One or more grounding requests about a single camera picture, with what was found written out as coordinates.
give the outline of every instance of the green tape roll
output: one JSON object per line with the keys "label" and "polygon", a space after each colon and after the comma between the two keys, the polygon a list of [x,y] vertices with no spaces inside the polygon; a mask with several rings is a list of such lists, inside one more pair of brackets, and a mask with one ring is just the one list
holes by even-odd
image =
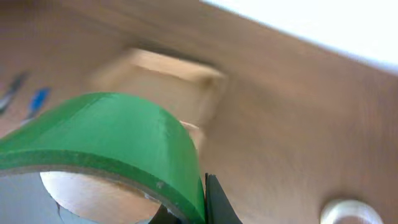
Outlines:
{"label": "green tape roll", "polygon": [[204,223],[195,147],[161,107],[119,93],[68,100],[0,142],[2,175],[63,170],[137,187],[182,220]]}

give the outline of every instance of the wooden table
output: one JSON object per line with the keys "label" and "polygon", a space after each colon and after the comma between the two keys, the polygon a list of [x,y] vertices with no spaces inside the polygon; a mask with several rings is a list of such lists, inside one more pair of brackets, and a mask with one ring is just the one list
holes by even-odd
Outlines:
{"label": "wooden table", "polygon": [[244,223],[315,224],[336,197],[398,220],[397,77],[198,1],[8,4],[0,82],[25,69],[32,76],[1,134],[18,125],[35,89],[53,88],[50,108],[91,91],[87,74],[124,50],[156,50],[229,75],[201,165]]}

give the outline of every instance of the bright white background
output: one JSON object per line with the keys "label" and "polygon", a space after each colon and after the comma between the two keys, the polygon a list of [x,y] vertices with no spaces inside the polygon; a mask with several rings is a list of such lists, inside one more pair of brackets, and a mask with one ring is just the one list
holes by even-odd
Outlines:
{"label": "bright white background", "polygon": [[205,2],[398,74],[398,1]]}

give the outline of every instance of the blue pen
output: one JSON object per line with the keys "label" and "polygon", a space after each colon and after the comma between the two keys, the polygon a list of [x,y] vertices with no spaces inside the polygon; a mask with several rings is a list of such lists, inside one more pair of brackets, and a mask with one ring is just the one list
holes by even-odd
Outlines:
{"label": "blue pen", "polygon": [[50,93],[50,88],[42,88],[35,92],[32,101],[29,105],[29,112],[26,118],[22,121],[21,126],[32,121],[36,115],[39,113],[40,109],[42,109],[48,95]]}

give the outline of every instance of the green tape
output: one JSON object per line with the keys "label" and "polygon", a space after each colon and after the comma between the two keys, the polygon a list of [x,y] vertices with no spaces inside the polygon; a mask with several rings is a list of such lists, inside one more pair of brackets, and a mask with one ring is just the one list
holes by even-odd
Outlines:
{"label": "green tape", "polygon": [[68,100],[0,142],[2,174],[66,170],[146,191],[177,216],[204,223],[195,147],[161,107],[119,93]]}

